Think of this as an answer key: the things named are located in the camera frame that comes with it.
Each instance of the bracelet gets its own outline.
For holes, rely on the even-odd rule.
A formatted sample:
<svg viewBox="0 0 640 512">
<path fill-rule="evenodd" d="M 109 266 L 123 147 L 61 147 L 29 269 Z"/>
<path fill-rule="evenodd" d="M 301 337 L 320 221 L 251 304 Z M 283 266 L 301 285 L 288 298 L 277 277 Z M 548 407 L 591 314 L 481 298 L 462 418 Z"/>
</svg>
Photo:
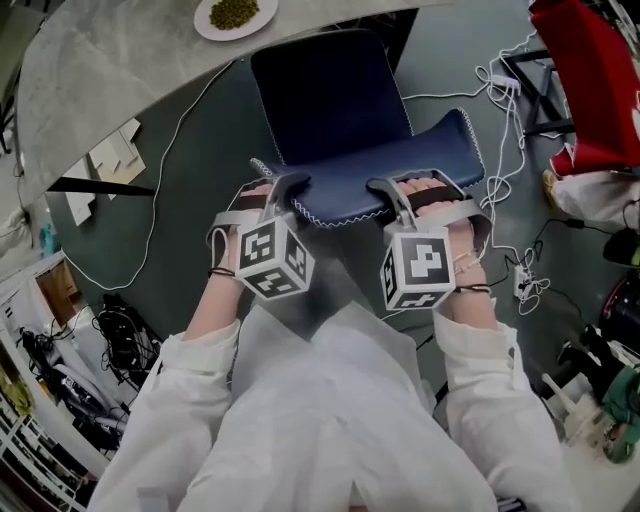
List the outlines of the bracelet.
<svg viewBox="0 0 640 512">
<path fill-rule="evenodd" d="M 218 276 L 225 276 L 225 277 L 234 277 L 234 278 L 236 277 L 235 272 L 232 272 L 228 268 L 224 268 L 224 267 L 213 267 L 211 270 L 209 270 L 209 272 L 207 272 L 207 275 L 209 277 L 211 277 L 213 274 L 216 274 Z"/>
<path fill-rule="evenodd" d="M 489 295 L 491 295 L 491 288 L 489 288 L 489 285 L 487 284 L 470 284 L 467 286 L 458 286 L 455 290 L 453 290 L 456 293 L 462 293 L 465 291 L 469 291 L 469 292 L 481 292 L 481 293 L 488 293 Z"/>
<path fill-rule="evenodd" d="M 459 274 L 464 274 L 471 267 L 475 267 L 476 265 L 479 265 L 479 264 L 480 264 L 480 258 L 476 258 L 465 267 L 454 267 L 454 275 L 457 276 Z"/>
</svg>

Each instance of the white sleeve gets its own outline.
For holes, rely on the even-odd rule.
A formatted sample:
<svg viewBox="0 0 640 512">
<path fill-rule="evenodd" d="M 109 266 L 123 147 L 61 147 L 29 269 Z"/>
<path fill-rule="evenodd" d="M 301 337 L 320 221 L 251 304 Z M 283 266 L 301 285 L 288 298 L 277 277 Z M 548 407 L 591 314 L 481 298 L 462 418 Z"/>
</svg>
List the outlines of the white sleeve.
<svg viewBox="0 0 640 512">
<path fill-rule="evenodd" d="M 457 324 L 434 312 L 449 380 L 451 438 L 496 496 L 530 511 L 578 511 L 551 418 L 522 368 L 516 331 Z"/>
<path fill-rule="evenodd" d="M 89 511 L 165 512 L 178 507 L 229 408 L 226 377 L 239 329 L 236 320 L 197 340 L 183 342 L 177 335 L 165 341 Z"/>
</svg>

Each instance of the paper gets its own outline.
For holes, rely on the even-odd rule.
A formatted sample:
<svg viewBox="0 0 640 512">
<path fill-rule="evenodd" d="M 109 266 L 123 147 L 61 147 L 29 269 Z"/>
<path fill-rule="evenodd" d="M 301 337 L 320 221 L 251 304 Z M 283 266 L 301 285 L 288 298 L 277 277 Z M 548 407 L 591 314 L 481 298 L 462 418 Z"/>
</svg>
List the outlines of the paper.
<svg viewBox="0 0 640 512">
<path fill-rule="evenodd" d="M 87 168 L 87 161 L 81 158 L 76 164 L 71 167 L 65 174 L 65 178 L 78 178 L 89 179 L 89 169 Z M 91 210 L 89 209 L 89 203 L 93 201 L 95 194 L 84 192 L 65 192 L 67 201 L 69 201 L 69 208 L 73 215 L 73 220 L 76 226 L 82 224 L 85 220 L 91 217 Z"/>
<path fill-rule="evenodd" d="M 124 140 L 120 130 L 116 130 L 109 136 L 109 142 L 118 156 L 120 165 L 127 167 L 136 159 L 136 155 L 131 151 L 131 144 Z"/>
<path fill-rule="evenodd" d="M 93 166 L 97 171 L 108 171 L 113 173 L 120 163 L 118 155 L 113 149 L 109 137 L 93 148 L 89 152 L 89 156 L 91 157 Z"/>
<path fill-rule="evenodd" d="M 118 134 L 120 140 L 124 140 L 129 150 L 131 151 L 133 155 L 133 159 L 128 160 L 128 163 L 125 163 L 126 161 L 122 161 L 116 155 L 116 150 L 113 147 L 114 146 L 113 145 L 114 139 L 112 139 L 113 135 L 111 135 L 106 139 L 106 141 L 109 141 L 109 145 L 111 146 L 111 148 L 106 152 L 108 153 L 109 151 L 111 151 L 112 155 L 116 155 L 115 158 L 118 161 L 118 163 L 113 167 L 113 170 L 112 170 L 111 165 L 106 165 L 106 162 L 110 160 L 108 159 L 105 160 L 104 155 L 101 151 L 98 153 L 98 157 L 101 157 L 102 160 L 105 162 L 105 165 L 99 165 L 99 166 L 96 165 L 96 170 L 98 171 L 98 174 L 100 175 L 100 179 L 102 181 L 128 185 L 136 178 L 136 176 L 138 176 L 142 171 L 144 171 L 147 168 L 144 161 L 142 160 L 142 157 L 140 156 L 140 153 L 138 152 L 138 148 L 136 148 L 136 145 L 131 142 L 135 134 L 138 132 L 139 128 L 140 128 L 140 123 L 138 122 L 137 119 L 134 118 L 134 119 L 131 119 L 122 127 L 120 127 L 118 131 L 116 131 L 113 134 L 113 135 Z M 113 199 L 114 197 L 115 197 L 115 194 L 109 194 L 110 199 Z"/>
</svg>

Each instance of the green food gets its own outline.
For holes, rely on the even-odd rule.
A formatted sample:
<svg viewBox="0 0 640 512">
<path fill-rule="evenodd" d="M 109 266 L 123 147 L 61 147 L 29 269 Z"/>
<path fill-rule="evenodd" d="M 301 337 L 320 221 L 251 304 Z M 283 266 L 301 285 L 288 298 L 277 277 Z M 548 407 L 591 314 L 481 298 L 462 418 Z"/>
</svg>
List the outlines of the green food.
<svg viewBox="0 0 640 512">
<path fill-rule="evenodd" d="M 238 28 L 260 10 L 256 0 L 222 0 L 211 7 L 209 20 L 220 30 Z"/>
</svg>

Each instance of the plate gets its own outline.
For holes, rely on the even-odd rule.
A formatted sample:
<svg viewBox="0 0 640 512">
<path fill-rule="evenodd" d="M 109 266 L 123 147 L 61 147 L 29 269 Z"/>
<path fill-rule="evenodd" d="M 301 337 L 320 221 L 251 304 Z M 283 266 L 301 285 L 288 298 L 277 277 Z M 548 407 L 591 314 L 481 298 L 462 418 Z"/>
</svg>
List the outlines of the plate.
<svg viewBox="0 0 640 512">
<path fill-rule="evenodd" d="M 211 7 L 221 0 L 202 0 L 193 16 L 193 25 L 198 33 L 211 41 L 234 41 L 257 32 L 264 27 L 278 10 L 278 0 L 258 0 L 260 10 L 247 23 L 231 30 L 220 30 L 209 21 Z"/>
</svg>

